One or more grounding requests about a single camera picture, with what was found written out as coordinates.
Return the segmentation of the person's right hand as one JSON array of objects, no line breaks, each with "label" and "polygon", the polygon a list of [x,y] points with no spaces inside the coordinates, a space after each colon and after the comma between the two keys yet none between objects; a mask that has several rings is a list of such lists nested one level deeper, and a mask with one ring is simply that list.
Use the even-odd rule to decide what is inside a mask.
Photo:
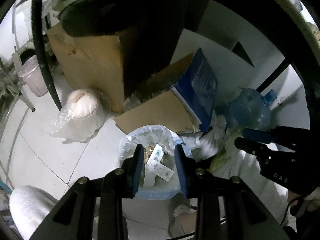
[{"label": "person's right hand", "polygon": [[[289,203],[293,199],[296,199],[298,197],[300,197],[300,195],[289,190],[287,202]],[[320,189],[319,189],[319,187],[317,189],[315,189],[315,191],[313,191],[312,194],[306,196],[304,199],[309,201],[309,205],[307,207],[308,211],[315,211],[316,209],[318,209],[320,206],[320,200],[319,200],[320,199]]]}]

